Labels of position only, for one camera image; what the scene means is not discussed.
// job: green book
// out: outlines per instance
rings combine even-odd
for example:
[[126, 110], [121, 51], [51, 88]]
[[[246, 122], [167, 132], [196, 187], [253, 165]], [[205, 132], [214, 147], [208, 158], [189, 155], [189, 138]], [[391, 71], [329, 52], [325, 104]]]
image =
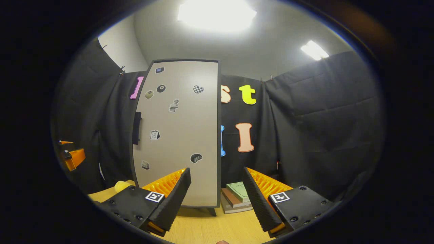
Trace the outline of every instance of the green book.
[[243, 182], [230, 183], [226, 184], [226, 188], [232, 192], [232, 194], [238, 198], [241, 202], [250, 201], [249, 196], [247, 195], [246, 188], [244, 187]]

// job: ceiling light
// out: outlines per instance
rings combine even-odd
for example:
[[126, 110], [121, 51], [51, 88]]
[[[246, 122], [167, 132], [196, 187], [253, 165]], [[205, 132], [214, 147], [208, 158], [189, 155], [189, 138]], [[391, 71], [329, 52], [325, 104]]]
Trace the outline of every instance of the ceiling light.
[[250, 26], [256, 11], [241, 0], [189, 0], [179, 7], [178, 20], [215, 31], [239, 31]]
[[313, 41], [308, 41], [308, 43], [302, 46], [300, 49], [315, 60], [320, 60], [329, 56], [320, 46], [318, 46], [318, 44]]

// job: ceiling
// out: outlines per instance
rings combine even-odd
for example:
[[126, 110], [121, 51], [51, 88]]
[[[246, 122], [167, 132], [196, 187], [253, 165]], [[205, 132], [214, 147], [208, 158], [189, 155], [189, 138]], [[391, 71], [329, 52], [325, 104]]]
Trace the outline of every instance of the ceiling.
[[321, 22], [286, 3], [247, 0], [257, 12], [250, 27], [218, 33], [177, 21], [179, 6], [185, 1], [159, 0], [135, 13], [135, 34], [148, 63], [169, 58], [219, 59], [223, 74], [268, 80], [314, 62], [300, 50], [309, 40], [329, 55], [352, 50]]

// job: sticker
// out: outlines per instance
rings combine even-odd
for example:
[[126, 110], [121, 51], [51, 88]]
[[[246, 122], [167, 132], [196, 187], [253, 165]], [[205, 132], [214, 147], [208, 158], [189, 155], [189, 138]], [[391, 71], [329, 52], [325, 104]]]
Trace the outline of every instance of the sticker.
[[153, 96], [154, 96], [154, 92], [151, 90], [147, 91], [145, 94], [146, 99], [151, 99], [151, 97], [153, 97]]
[[155, 69], [155, 73], [156, 73], [156, 74], [161, 73], [161, 72], [163, 72], [163, 71], [164, 71], [164, 67], [156, 68], [156, 69]]
[[276, 194], [271, 194], [271, 198], [273, 199], [273, 202], [278, 203], [281, 201], [289, 200], [289, 197], [286, 195], [285, 192], [280, 192]]
[[202, 93], [205, 89], [201, 86], [194, 86], [193, 87], [193, 92], [196, 94]]
[[179, 99], [173, 100], [173, 103], [170, 104], [169, 112], [173, 112], [173, 113], [176, 112], [175, 110], [178, 108], [178, 104], [179, 104]]
[[158, 130], [151, 131], [151, 140], [157, 140], [160, 138], [160, 132]]
[[154, 202], [160, 202], [161, 199], [163, 199], [164, 194], [155, 192], [155, 191], [151, 191], [146, 197], [145, 199], [148, 199], [150, 201], [154, 201]]
[[134, 100], [137, 98], [138, 90], [140, 88], [141, 82], [143, 81], [144, 76], [137, 77], [137, 85], [134, 89], [134, 93], [131, 94], [130, 99]]
[[220, 134], [220, 142], [221, 142], [221, 156], [225, 156], [226, 152], [223, 150], [223, 131], [224, 131], [224, 126], [221, 126], [221, 134]]
[[252, 125], [250, 123], [240, 123], [236, 124], [235, 128], [238, 129], [240, 132], [240, 146], [238, 148], [239, 152], [250, 152], [255, 149], [255, 147], [252, 145], [251, 139], [250, 139], [250, 128], [252, 128]]
[[141, 161], [141, 168], [142, 168], [142, 169], [149, 170], [149, 163], [146, 162], [145, 160], [142, 160], [142, 161]]
[[250, 85], [245, 85], [239, 88], [243, 95], [243, 101], [247, 104], [253, 105], [256, 103], [256, 99], [252, 98], [252, 93], [255, 93], [255, 89], [251, 89]]
[[192, 162], [192, 163], [197, 163], [197, 162], [199, 162], [200, 160], [202, 160], [203, 159], [203, 157], [202, 157], [202, 155], [201, 154], [199, 154], [199, 153], [195, 153], [195, 154], [193, 154], [191, 157], [190, 157], [190, 162]]
[[163, 91], [165, 91], [166, 90], [166, 86], [165, 85], [159, 85], [158, 87], [157, 87], [157, 92], [158, 93], [162, 93]]
[[221, 86], [221, 102], [228, 103], [230, 102], [230, 89], [227, 86]]

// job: stack of books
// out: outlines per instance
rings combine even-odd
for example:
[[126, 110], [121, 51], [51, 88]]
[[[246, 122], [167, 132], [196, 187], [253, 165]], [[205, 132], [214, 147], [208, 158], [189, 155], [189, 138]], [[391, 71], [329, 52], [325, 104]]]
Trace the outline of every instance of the stack of books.
[[238, 213], [252, 209], [243, 182], [227, 184], [221, 189], [221, 205], [225, 214]]

